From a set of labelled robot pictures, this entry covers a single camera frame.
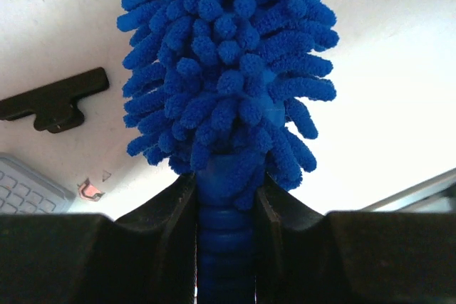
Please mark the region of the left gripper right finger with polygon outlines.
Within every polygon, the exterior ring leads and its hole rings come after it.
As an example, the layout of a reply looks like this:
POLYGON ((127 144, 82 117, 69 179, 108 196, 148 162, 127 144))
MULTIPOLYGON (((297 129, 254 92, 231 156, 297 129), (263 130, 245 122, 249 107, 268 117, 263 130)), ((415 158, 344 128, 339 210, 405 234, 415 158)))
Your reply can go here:
POLYGON ((455 215, 321 215, 267 177, 254 205, 259 303, 453 303, 455 215))

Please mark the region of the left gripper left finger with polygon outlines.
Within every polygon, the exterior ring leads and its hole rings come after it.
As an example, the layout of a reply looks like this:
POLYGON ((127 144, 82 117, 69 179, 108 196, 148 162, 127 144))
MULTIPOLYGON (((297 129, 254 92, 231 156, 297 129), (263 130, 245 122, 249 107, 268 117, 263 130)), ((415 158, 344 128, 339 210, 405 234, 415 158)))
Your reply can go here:
POLYGON ((119 219, 1 216, 3 303, 192 303, 196 190, 178 177, 119 219))

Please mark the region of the black T-shaped plastic part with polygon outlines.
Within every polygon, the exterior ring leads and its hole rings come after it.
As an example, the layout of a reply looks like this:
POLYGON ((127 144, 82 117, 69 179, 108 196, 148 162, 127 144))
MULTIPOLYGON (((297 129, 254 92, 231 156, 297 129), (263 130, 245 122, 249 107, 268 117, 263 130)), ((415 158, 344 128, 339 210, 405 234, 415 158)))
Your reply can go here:
POLYGON ((53 134, 82 125, 85 115, 78 102, 107 90, 104 68, 95 68, 1 101, 1 119, 14 121, 34 115, 33 128, 53 134))

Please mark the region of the blue microfiber duster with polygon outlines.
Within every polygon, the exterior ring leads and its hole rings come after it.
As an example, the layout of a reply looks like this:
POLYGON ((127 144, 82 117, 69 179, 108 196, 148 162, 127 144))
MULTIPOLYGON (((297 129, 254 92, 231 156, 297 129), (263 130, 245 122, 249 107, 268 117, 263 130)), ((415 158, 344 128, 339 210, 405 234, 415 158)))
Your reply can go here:
POLYGON ((336 15, 323 0, 122 0, 127 151, 195 177, 197 300, 253 303, 252 207, 266 178, 297 188, 316 168, 303 98, 331 101, 336 15))

